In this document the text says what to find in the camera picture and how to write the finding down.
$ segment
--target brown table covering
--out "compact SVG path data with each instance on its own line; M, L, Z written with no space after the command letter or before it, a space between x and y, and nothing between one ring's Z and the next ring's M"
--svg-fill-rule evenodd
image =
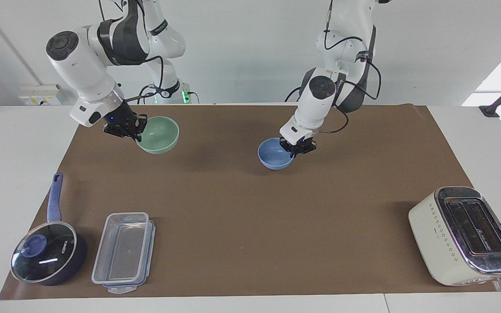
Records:
M415 243L409 210L439 187L471 186L426 107L365 106L279 172L257 148L295 107L135 110L175 119L179 144L151 155L101 123L79 127L59 171L63 220L87 240L85 265L56 287L9 275L0 299L121 297L91 282L92 267L106 217L140 211L157 226L151 270L123 297L493 291L438 284ZM343 122L334 110L324 128ZM46 202L32 226L45 215Z

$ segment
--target pan handle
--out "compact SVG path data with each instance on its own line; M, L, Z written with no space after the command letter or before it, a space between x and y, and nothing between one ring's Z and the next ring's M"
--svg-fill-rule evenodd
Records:
M53 177L50 188L50 198L47 203L47 221L57 222L61 220L61 210L59 209L59 199L61 198L61 186L63 184L63 174L57 173Z

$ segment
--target toaster slot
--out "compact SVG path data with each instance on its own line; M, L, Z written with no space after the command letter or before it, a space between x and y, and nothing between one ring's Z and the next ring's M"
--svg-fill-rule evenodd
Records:
M479 200L448 200L446 207L471 254L501 254L501 231Z

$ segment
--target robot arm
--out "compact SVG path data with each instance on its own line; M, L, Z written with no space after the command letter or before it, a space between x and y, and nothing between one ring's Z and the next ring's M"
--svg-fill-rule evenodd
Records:
M156 0L124 0L123 17L56 34L46 46L50 62L78 92L71 116L91 127L104 118L104 131L141 141L146 115L134 113L106 67L147 64L160 95L179 89L171 62L186 44L169 26Z
M326 30L316 40L324 68L317 67L306 73L297 110L280 129L280 144L286 151L296 155L315 150L316 143L312 139L331 107L350 113L362 106L376 40L372 9L377 2L390 1L339 0L330 3Z

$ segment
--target toaster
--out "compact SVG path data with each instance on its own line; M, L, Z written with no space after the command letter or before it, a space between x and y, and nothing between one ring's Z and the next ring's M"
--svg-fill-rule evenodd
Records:
M430 275L443 285L492 280L501 291L501 224L473 188L436 190L409 212Z

